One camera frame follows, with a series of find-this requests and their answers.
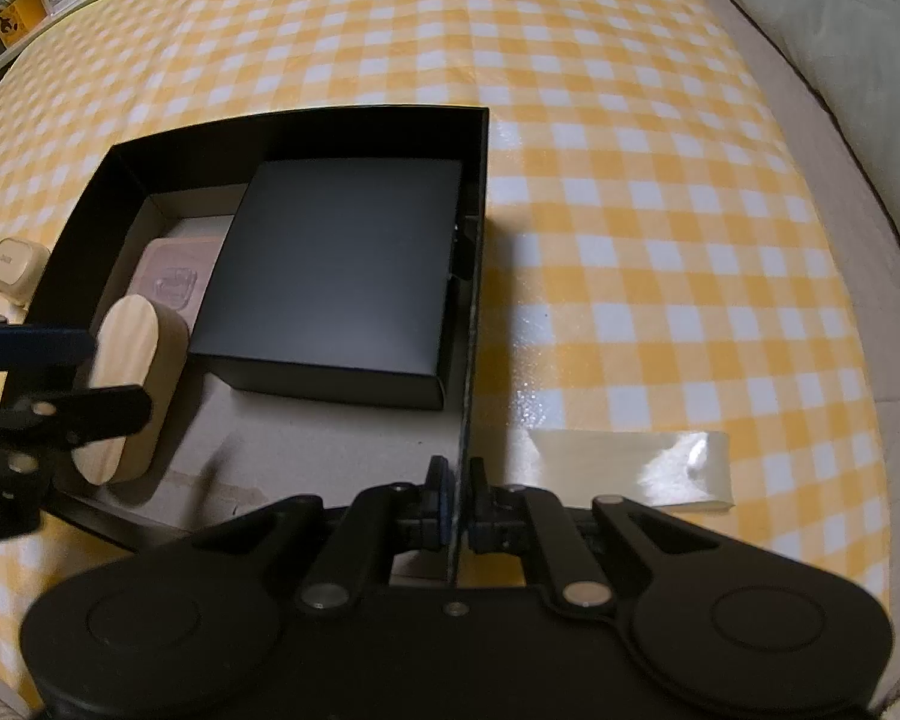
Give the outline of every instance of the screw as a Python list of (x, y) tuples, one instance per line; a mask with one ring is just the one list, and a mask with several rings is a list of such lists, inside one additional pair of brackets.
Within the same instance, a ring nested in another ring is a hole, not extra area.
[(451, 601), (443, 607), (443, 613), (448, 617), (463, 617), (469, 613), (469, 610), (470, 608), (463, 601)]
[(38, 416), (53, 416), (56, 413), (56, 406), (46, 400), (38, 400), (31, 405), (31, 411)]
[(612, 597), (610, 588), (600, 581), (572, 581), (563, 589), (563, 600), (575, 607), (601, 607)]
[(311, 584), (300, 593), (300, 600), (310, 608), (338, 608), (350, 600), (350, 593), (345, 587), (333, 581), (319, 581)]
[(34, 473), (39, 466), (35, 458), (25, 455), (23, 452), (14, 452), (7, 458), (7, 465), (11, 471), (17, 473)]

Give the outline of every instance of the bed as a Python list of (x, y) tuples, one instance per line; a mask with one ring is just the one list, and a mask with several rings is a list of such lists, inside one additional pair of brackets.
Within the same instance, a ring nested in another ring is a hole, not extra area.
[[(693, 519), (892, 604), (894, 683), (900, 246), (731, 0), (97, 2), (0, 84), (0, 238), (53, 245), (111, 143), (348, 103), (490, 108), (475, 421), (727, 431), (736, 505)], [(52, 518), (0, 544), (26, 702), (26, 606), (118, 554)]]

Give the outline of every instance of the open black box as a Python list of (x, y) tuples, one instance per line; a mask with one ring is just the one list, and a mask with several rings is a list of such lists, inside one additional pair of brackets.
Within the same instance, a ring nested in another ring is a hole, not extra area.
[[(59, 464), (45, 509), (137, 550), (297, 493), (344, 506), (363, 488), (422, 483), (432, 455), (450, 461), (460, 499), (475, 360), (485, 177), (485, 108), (382, 105), (283, 111), (196, 124), (113, 146), (72, 211), (27, 322), (96, 329), (146, 244), (226, 234), (261, 162), (327, 157), (458, 160), (458, 228), (474, 244), (458, 289), (443, 410), (296, 400), (231, 389), (193, 359), (180, 379), (151, 470), (93, 488)], [(10, 372), (2, 405), (71, 389), (74, 370)]]

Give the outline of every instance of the pink soap bar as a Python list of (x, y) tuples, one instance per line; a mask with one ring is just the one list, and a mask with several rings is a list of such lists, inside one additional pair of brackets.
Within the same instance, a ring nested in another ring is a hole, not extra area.
[(223, 238), (157, 238), (146, 245), (127, 293), (162, 303), (194, 329)]

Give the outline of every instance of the yellow checkered tablecloth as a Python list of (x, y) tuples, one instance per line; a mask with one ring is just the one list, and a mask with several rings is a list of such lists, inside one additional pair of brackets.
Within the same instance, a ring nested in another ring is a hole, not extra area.
[[(737, 506), (696, 519), (887, 600), (845, 289), (698, 0), (100, 1), (0, 84), (0, 238), (53, 245), (111, 143), (352, 103), (490, 108), (477, 422), (726, 430)], [(0, 545), (2, 677), (34, 594), (112, 553), (53, 520)]]

